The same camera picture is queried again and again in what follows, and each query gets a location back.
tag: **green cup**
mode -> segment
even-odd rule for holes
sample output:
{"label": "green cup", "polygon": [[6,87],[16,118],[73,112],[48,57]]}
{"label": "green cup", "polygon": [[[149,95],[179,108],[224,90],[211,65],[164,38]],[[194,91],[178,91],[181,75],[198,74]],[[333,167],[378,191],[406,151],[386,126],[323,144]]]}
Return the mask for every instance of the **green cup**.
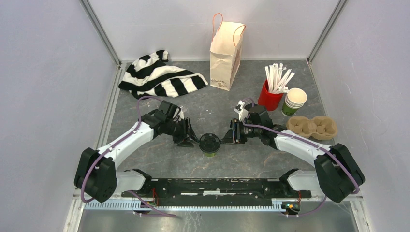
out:
{"label": "green cup", "polygon": [[285,101],[282,106],[282,113],[286,116],[292,116],[296,111],[302,107],[308,96],[299,88],[292,88],[286,94]]}

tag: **red wire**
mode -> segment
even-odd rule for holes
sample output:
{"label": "red wire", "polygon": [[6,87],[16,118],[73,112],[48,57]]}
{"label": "red wire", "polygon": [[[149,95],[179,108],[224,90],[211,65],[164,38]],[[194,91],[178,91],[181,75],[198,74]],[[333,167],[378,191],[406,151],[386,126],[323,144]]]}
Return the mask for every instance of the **red wire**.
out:
{"label": "red wire", "polygon": [[297,194],[299,194],[299,198],[297,199],[296,204],[299,204],[300,201],[302,200],[302,195],[300,194],[300,191],[298,191]]}
{"label": "red wire", "polygon": [[152,188],[152,198],[155,200],[155,205],[158,206],[160,204],[160,198],[158,197],[157,193],[155,192],[155,188]]}

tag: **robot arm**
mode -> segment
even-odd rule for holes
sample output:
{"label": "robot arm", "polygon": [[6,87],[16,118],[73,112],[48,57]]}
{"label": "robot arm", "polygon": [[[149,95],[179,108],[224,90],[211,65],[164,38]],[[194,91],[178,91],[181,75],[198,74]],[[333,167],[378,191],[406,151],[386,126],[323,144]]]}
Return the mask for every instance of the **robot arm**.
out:
{"label": "robot arm", "polygon": [[[258,137],[263,144],[291,153],[315,167],[316,173],[304,172],[301,174],[300,171],[296,171],[288,177],[288,183],[294,190],[321,190],[334,202],[341,202],[355,190],[352,181],[347,177],[346,173],[339,166],[335,165],[333,160],[322,149],[333,154],[348,170],[359,186],[364,183],[365,177],[363,173],[344,145],[336,144],[335,146],[329,146],[310,140],[308,142],[317,146],[317,148],[308,145],[306,142],[303,142],[307,139],[298,136],[281,125],[273,124],[263,106],[256,105],[252,107],[250,104],[245,106],[240,101],[235,111],[239,113],[239,119],[234,118],[231,120],[230,129],[225,137],[221,139],[221,143],[244,144],[248,138]],[[249,127],[247,126],[249,124],[271,128],[290,137],[258,127]]]}
{"label": "robot arm", "polygon": [[84,150],[78,164],[74,185],[81,188],[92,163],[108,149],[109,152],[92,170],[86,183],[85,193],[99,202],[104,202],[114,193],[130,189],[139,190],[145,182],[142,173],[134,170],[116,173],[116,169],[126,157],[161,134],[171,135],[178,146],[193,147],[193,143],[198,142],[189,118],[184,119],[183,113],[177,110],[178,106],[162,101],[158,110],[142,116],[142,122],[138,128],[138,123],[135,123],[111,143],[97,150],[91,148]]}

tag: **green paper cup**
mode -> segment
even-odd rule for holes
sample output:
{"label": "green paper cup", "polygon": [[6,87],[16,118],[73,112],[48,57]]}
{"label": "green paper cup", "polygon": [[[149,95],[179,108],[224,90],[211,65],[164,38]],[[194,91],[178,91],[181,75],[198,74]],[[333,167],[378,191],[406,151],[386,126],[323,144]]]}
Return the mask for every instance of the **green paper cup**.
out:
{"label": "green paper cup", "polygon": [[296,111],[305,104],[308,96],[299,88],[291,88],[286,94],[282,106],[282,113],[286,116],[292,116]]}
{"label": "green paper cup", "polygon": [[199,139],[199,148],[205,156],[214,157],[219,150],[219,147],[220,140],[212,133],[204,134]]}

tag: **paper bag handle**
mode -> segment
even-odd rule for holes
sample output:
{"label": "paper bag handle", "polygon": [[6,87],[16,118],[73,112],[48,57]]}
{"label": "paper bag handle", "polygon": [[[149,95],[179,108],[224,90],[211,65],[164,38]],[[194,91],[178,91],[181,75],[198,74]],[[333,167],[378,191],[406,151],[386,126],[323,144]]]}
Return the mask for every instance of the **paper bag handle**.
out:
{"label": "paper bag handle", "polygon": [[[241,37],[242,34],[243,34],[243,32],[244,32],[244,30],[246,29],[246,25],[241,25],[241,26],[239,26],[236,30],[238,30],[240,27],[244,27],[244,29],[242,30],[241,34],[239,35],[239,36]],[[236,30],[234,31],[234,34],[232,35],[232,41],[234,42],[234,46],[235,46],[235,47],[236,47],[236,44],[235,44],[234,36],[235,36]]]}
{"label": "paper bag handle", "polygon": [[222,21],[221,21],[220,24],[219,24],[219,27],[218,27],[217,32],[219,31],[219,28],[220,28],[220,26],[222,25],[222,22],[223,22],[223,15],[222,15],[221,13],[216,13],[216,14],[214,15],[214,17],[212,18],[212,41],[214,41],[214,31],[215,31],[215,28],[214,28],[214,20],[215,20],[215,17],[216,17],[217,15],[220,15],[220,16],[222,17]]}

